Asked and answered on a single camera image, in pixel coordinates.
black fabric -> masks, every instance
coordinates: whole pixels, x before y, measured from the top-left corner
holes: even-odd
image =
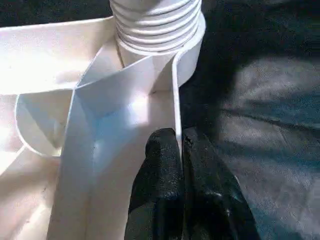
[[[189,239],[260,239],[237,179],[196,128],[183,132],[183,166]]]
[[[180,240],[185,187],[180,150],[171,128],[154,132],[134,180],[126,240]]]
[[[268,240],[320,239],[319,20],[304,2],[218,4],[180,88],[183,128],[208,136]]]

ribbed plastic pipe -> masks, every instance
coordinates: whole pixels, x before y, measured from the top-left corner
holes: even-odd
[[[183,46],[199,26],[202,0],[110,0],[118,37],[133,49],[162,53]]]

white plastic part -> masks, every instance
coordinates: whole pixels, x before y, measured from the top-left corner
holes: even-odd
[[[176,1],[166,9],[173,9],[182,2]],[[0,221],[0,238],[123,239],[131,187],[144,160],[148,137],[157,129],[174,128],[181,148],[178,87],[190,78],[197,64],[206,28],[203,15],[197,17],[199,25],[192,38],[166,53],[139,51],[121,41],[118,51],[113,18],[0,29],[1,37],[5,36],[0,53],[7,61],[0,65],[0,70],[5,76],[11,76],[17,86],[2,89],[0,93],[21,94],[19,101],[22,100],[22,104],[16,105],[16,118],[23,142],[28,147],[22,148],[0,176],[0,217],[12,215],[9,221]],[[75,61],[78,63],[74,68],[67,64]],[[79,74],[72,80],[59,78],[70,69]],[[19,85],[21,79],[25,84]],[[39,124],[44,126],[43,130],[35,133],[46,136],[38,138],[41,144],[50,139],[47,136],[52,136],[52,126],[55,126],[51,123],[58,122],[57,119],[66,120],[66,114],[58,114],[59,109],[51,112],[52,106],[62,101],[58,97],[61,92],[72,92],[72,97],[66,132],[60,131],[62,138],[57,139],[61,141],[55,139],[55,143],[59,142],[56,146],[63,146],[51,213],[52,202],[48,199],[55,190],[54,176],[58,166],[53,159],[43,159],[33,152],[58,157],[59,151],[56,151],[58,148],[44,151],[38,142],[33,145],[32,134],[27,140],[28,134],[24,133],[28,133],[28,128],[23,120],[38,122],[37,127],[39,121],[43,121],[43,125]],[[41,96],[45,95],[51,95],[51,100],[47,97],[43,100]],[[26,106],[30,100],[35,101]],[[52,122],[45,120],[44,113]],[[29,119],[25,117],[28,114],[32,116]],[[12,176],[28,173],[30,175],[21,180],[32,187],[15,194],[18,192],[15,186],[20,185]]]
[[[64,144],[72,90],[19,95],[15,119],[22,142],[43,157],[59,157]]]
[[[199,22],[196,16],[199,17],[202,1],[190,0],[179,8],[161,14],[157,5],[150,11],[159,13],[151,14],[135,12],[128,8],[128,4],[121,5],[114,0],[110,3],[117,34],[124,43],[140,51],[165,52],[182,46],[195,34]]]
[[[25,146],[15,154],[0,175],[0,239],[46,239],[58,167]]]
[[[201,13],[199,15],[199,25],[197,28],[196,33],[193,35],[193,37],[185,43],[183,47],[180,47],[176,50],[159,53],[159,52],[147,52],[147,51],[140,51],[135,48],[130,47],[125,42],[123,42],[119,37],[117,37],[117,42],[119,45],[119,51],[122,57],[122,61],[124,66],[129,66],[136,61],[143,59],[147,56],[153,56],[153,67],[154,67],[154,78],[156,88],[157,89],[166,89],[168,87],[168,84],[170,84],[171,79],[171,63],[173,57],[178,52],[183,52],[185,50],[191,50],[189,58],[187,62],[185,63],[185,71],[186,73],[192,73],[195,71],[195,67],[197,65],[198,56],[202,44],[202,39],[204,37],[206,31],[206,21]],[[178,86],[180,87],[182,84],[184,84],[189,77],[181,77],[178,79]]]
[[[172,83],[151,92],[152,64],[153,57],[146,57],[75,90],[49,240],[123,239],[131,187],[148,137],[160,128],[174,128],[181,137],[174,101],[179,93]],[[112,94],[106,94],[108,86]]]
[[[114,18],[0,28],[0,95],[72,89],[103,43]]]
[[[112,0],[123,8],[145,15],[159,15],[186,5],[191,0]]]

dark cloth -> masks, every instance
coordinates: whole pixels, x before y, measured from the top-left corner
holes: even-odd
[[[319,21],[297,5],[218,4],[180,88],[183,128],[209,137],[268,240],[320,239]]]

